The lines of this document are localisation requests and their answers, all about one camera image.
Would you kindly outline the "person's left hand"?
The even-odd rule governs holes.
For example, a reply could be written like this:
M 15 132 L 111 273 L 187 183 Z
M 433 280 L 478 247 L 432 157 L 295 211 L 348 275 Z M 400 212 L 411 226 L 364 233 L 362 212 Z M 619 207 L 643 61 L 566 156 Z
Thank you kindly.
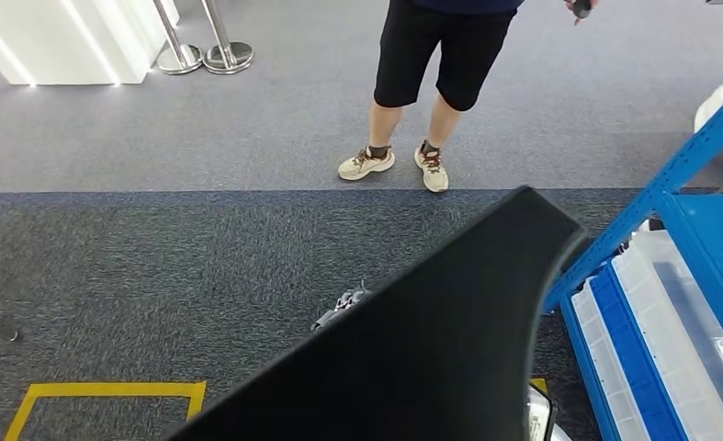
M 574 15 L 575 26 L 587 19 L 598 4 L 598 0 L 567 0 L 566 7 Z

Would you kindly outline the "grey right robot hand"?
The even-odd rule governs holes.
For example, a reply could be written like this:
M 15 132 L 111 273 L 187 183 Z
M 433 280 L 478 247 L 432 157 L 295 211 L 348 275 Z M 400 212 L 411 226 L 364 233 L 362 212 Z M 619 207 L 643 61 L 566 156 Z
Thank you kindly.
M 312 333 L 317 332 L 322 327 L 327 325 L 334 319 L 344 314 L 351 307 L 359 303 L 365 296 L 370 294 L 371 291 L 367 288 L 364 280 L 361 280 L 359 284 L 352 289 L 346 290 L 337 300 L 334 306 L 326 311 L 321 317 L 311 325 L 310 331 Z

